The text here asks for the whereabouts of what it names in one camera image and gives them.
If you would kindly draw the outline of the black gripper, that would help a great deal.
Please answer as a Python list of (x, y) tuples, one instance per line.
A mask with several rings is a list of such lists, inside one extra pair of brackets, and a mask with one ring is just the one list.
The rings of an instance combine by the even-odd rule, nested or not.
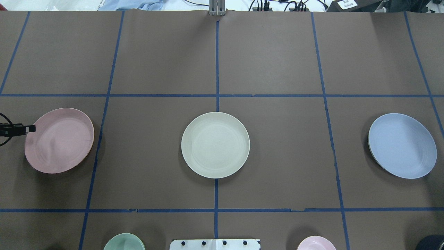
[(35, 130), (35, 125), (25, 126), (22, 124), (0, 124), (0, 136), (6, 138), (26, 135), (26, 133), (35, 132)]

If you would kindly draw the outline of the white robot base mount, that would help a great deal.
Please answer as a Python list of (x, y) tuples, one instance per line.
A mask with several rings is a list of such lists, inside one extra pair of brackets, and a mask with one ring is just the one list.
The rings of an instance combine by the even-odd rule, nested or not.
[(170, 250), (260, 250), (259, 239), (181, 239), (173, 240)]

